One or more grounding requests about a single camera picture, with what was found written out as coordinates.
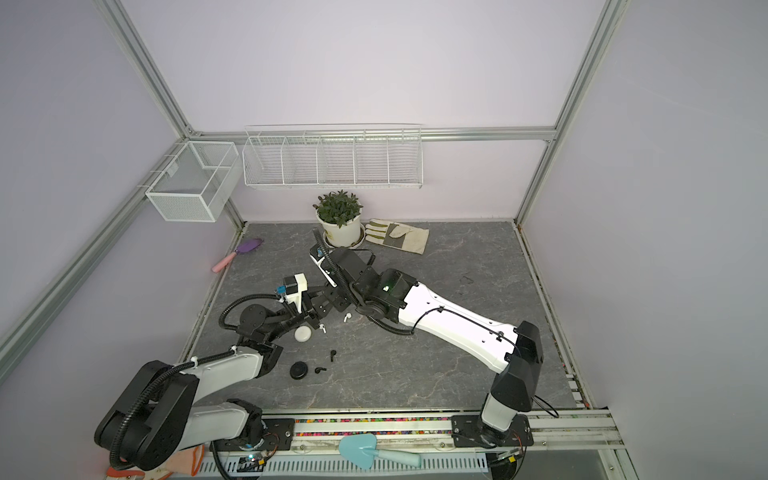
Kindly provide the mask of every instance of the pink handle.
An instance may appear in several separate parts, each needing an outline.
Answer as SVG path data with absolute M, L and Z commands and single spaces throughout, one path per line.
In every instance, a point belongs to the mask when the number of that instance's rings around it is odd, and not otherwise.
M 210 269 L 210 271 L 213 273 L 219 273 L 224 267 L 230 264 L 230 262 L 235 257 L 235 255 L 237 255 L 237 252 L 230 253 L 229 255 L 224 257 L 219 263 L 214 265 L 214 268 Z

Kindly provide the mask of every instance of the light blue trowel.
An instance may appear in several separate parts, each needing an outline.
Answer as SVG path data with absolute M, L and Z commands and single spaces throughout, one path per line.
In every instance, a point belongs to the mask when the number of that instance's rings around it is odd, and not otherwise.
M 368 470 L 373 466 L 375 457 L 416 468 L 422 466 L 422 457 L 418 453 L 376 450 L 376 435 L 372 433 L 344 437 L 339 443 L 339 453 L 363 470 Z

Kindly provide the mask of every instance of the black mounting plate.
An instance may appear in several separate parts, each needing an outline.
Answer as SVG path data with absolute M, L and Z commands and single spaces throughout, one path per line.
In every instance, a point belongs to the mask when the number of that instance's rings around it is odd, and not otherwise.
M 271 452 L 275 448 L 275 435 L 280 439 L 277 445 L 278 450 L 290 450 L 290 443 L 293 441 L 293 427 L 296 424 L 295 419 L 263 419 L 266 423 L 266 430 L 264 431 L 264 443 L 259 445 L 257 450 L 267 450 Z M 244 452 L 239 446 L 233 444 L 229 440 L 218 440 L 216 447 L 220 452 Z
M 480 436 L 482 429 L 481 424 L 480 415 L 452 416 L 451 427 L 453 429 L 453 444 L 457 447 L 487 448 L 487 442 L 484 442 Z M 529 447 L 533 445 L 533 435 L 531 434 L 531 426 L 528 423 L 528 417 L 520 415 L 519 413 L 512 419 L 509 430 L 504 434 L 496 436 L 496 445 L 501 447 L 520 446 L 520 442 L 518 441 L 518 437 L 515 436 L 515 433 L 520 436 L 523 446 Z

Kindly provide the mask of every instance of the plant foliage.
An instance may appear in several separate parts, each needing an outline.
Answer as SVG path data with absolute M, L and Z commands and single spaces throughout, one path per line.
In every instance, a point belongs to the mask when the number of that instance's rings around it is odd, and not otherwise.
M 317 209 L 317 216 L 325 223 L 335 223 L 339 227 L 360 215 L 362 208 L 357 196 L 344 190 L 317 197 L 317 200 L 320 200 L 319 204 L 313 205 Z

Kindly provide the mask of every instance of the mesh basket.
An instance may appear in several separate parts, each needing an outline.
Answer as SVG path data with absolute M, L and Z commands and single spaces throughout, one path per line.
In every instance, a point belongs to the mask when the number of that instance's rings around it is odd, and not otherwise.
M 333 137 L 248 137 L 243 148 L 245 184 L 254 188 L 421 187 L 418 134 Z
M 215 222 L 240 179 L 235 144 L 188 141 L 147 190 L 170 222 Z

